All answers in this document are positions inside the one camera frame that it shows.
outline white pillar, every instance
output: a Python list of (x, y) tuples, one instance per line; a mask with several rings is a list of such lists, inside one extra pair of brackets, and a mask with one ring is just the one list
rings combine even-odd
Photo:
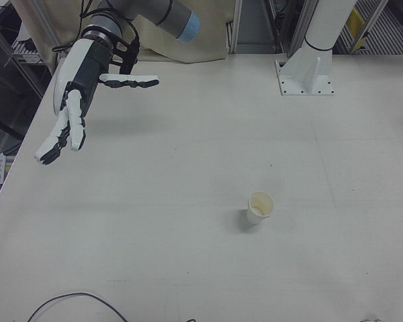
[(357, 0), (319, 0), (302, 47), (280, 67), (282, 95), (333, 95), (332, 47)]

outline white pipe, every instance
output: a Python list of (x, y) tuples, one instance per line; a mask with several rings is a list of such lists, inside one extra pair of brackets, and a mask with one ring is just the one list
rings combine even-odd
[(323, 50), (331, 49), (356, 2), (357, 0), (319, 0), (306, 33), (308, 43)]

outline white metal bracket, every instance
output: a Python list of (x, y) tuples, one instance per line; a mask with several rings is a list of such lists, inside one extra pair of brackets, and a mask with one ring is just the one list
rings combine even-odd
[(286, 64), (275, 61), (283, 96), (333, 96), (330, 80), (332, 53), (300, 48)]

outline robotic finger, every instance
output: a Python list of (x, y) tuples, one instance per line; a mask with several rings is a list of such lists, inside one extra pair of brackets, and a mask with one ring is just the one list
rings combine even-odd
[(79, 151), (85, 141), (85, 121), (82, 115), (81, 99), (81, 93), (73, 90), (67, 95), (66, 100), (72, 151)]
[(123, 86), (131, 88), (142, 87), (146, 89), (160, 83), (158, 76), (134, 76), (122, 74), (101, 74), (99, 82), (104, 85), (117, 89)]
[(61, 149), (67, 145), (69, 133), (69, 114), (67, 108), (64, 108), (58, 114), (55, 126), (34, 155), (34, 158), (45, 165), (55, 161), (60, 156)]

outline blue joint cap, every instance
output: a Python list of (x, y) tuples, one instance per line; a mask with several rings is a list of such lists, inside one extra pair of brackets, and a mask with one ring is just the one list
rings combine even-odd
[(181, 40), (182, 42), (191, 42), (199, 34), (199, 31), (200, 19), (194, 12), (191, 12), (191, 16), (189, 17), (185, 29), (177, 39)]

